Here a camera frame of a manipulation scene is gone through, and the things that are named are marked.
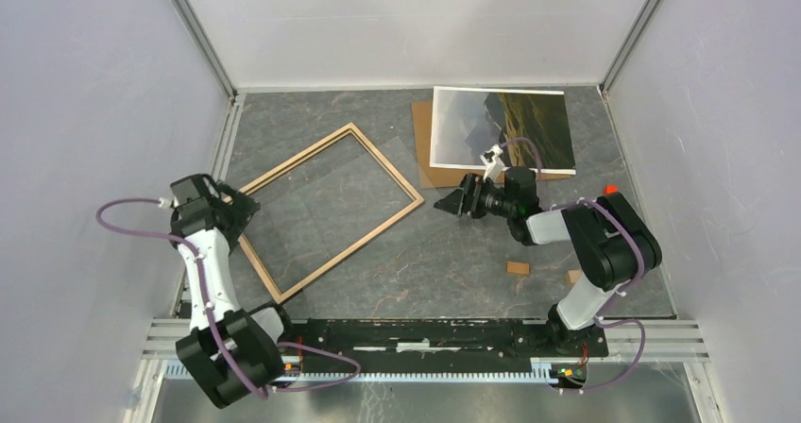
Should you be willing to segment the landscape photo print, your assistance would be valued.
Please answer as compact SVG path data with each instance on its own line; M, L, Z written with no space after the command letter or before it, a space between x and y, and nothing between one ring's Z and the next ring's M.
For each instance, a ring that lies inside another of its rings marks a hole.
M434 168L481 170L495 146L507 167L575 175L565 93L434 87L429 155Z

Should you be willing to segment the wooden picture frame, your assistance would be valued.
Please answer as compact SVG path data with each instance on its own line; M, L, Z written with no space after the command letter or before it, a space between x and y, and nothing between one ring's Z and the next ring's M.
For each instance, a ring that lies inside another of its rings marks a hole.
M261 206L231 258L243 305L287 301L398 233L424 202L414 165L354 123L239 139L227 179Z

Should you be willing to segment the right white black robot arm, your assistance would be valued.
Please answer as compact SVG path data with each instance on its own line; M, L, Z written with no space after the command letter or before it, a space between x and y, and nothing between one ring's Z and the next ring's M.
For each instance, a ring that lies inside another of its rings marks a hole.
M614 192L546 210L537 194L536 174L525 167L508 169L503 186L467 174L434 207L472 219L499 216L522 245L571 244L582 276L546 320L546 344L558 355L579 348L612 297L662 263L658 240L624 195Z

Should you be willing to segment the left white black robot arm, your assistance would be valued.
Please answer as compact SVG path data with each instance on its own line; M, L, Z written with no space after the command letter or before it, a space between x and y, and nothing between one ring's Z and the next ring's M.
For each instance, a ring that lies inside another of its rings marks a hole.
M176 342L182 365L219 409L262 395L283 373L281 354L297 330L280 308L268 307L262 327L235 295L230 254L259 203L207 174L170 185L170 243L184 261L191 298L190 332Z

